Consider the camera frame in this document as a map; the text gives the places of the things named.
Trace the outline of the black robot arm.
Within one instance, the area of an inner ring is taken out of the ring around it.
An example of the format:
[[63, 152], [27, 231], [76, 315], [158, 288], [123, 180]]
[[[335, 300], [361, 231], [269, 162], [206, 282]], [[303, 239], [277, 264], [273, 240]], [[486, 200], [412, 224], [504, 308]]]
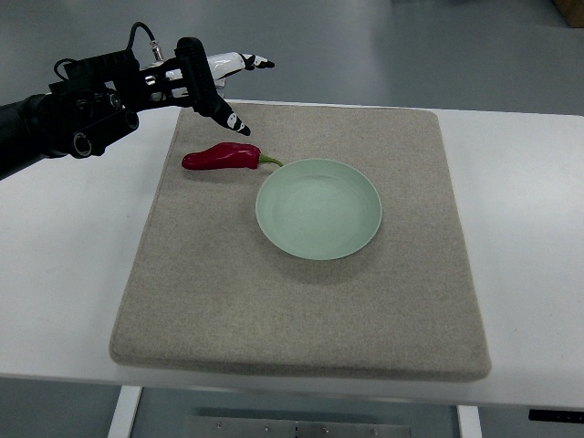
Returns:
[[56, 63], [65, 69], [47, 94], [1, 108], [1, 176], [43, 160], [102, 155], [139, 127], [138, 114], [164, 107], [191, 108], [227, 126], [232, 110], [218, 95], [202, 43], [183, 37], [175, 56], [141, 68], [131, 47]]

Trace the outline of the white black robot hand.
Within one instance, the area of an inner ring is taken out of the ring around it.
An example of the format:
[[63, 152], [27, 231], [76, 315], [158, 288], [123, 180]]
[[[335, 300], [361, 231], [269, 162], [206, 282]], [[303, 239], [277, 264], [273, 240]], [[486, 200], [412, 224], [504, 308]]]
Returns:
[[150, 103], [191, 108], [223, 128], [248, 136], [250, 129], [220, 91], [226, 79], [236, 73], [274, 66], [273, 61], [255, 54], [227, 52], [209, 57], [177, 55], [156, 62], [143, 72]]

